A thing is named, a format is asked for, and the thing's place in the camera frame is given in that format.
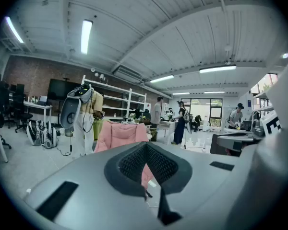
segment man in light pants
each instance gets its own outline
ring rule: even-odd
[[[76,138],[75,152],[73,158],[85,156],[93,152],[94,131],[93,131],[93,115],[101,117],[102,104],[104,98],[102,95],[94,91],[92,98],[87,103],[81,105],[80,113],[77,120],[73,124],[74,134]]]

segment pink chair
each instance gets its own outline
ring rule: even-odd
[[[130,143],[148,141],[144,124],[131,125],[104,121],[94,152],[105,151]],[[147,189],[148,182],[153,178],[147,164],[142,173],[142,186]]]

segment man in black cap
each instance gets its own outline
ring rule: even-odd
[[[241,123],[241,119],[243,117],[243,114],[242,114],[242,109],[243,109],[243,105],[241,103],[238,104],[238,107],[236,110],[233,110],[229,116],[229,121],[230,121],[230,124],[228,126],[228,128],[231,128],[231,129],[235,129],[235,126],[236,126],[236,122],[240,122]]]

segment white ceiling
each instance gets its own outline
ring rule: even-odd
[[[19,0],[8,15],[24,45],[4,23],[0,40],[14,55],[77,63],[108,74],[124,65],[167,94],[209,89],[238,95],[286,51],[288,30],[269,0],[224,0],[226,13],[220,1]],[[87,55],[80,52],[84,19],[94,22]],[[227,60],[237,69],[198,72]],[[175,78],[148,82],[168,74]]]

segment person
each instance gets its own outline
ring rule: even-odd
[[[195,129],[194,129],[194,132],[197,132],[197,128],[201,125],[201,116],[200,115],[197,115],[195,118],[194,118],[194,122],[195,122]]]
[[[80,150],[80,156],[85,156],[93,153],[94,116],[99,118],[102,116],[103,101],[104,101],[103,96],[97,91],[94,91],[91,100],[88,101],[87,103],[81,104],[80,113],[73,125],[77,144],[74,147]]]
[[[186,112],[186,108],[184,107],[184,103],[182,101],[178,102],[178,105],[180,107],[179,109],[179,116],[175,117],[174,119],[178,119],[178,124],[175,129],[174,133],[174,141],[172,144],[178,145],[182,142],[183,138],[183,132],[184,132],[184,126],[185,126],[185,121],[184,121],[184,114]]]
[[[162,103],[163,103],[163,97],[159,96],[157,98],[157,103],[155,104],[153,111],[151,113],[150,128],[157,128],[157,126],[160,124]],[[157,132],[152,137],[151,141],[157,141]]]
[[[235,129],[236,127],[236,122],[240,122],[241,123],[241,119],[243,117],[242,114],[242,109],[243,109],[243,105],[241,103],[238,104],[238,107],[236,110],[233,110],[229,116],[229,126],[228,128],[230,129]]]

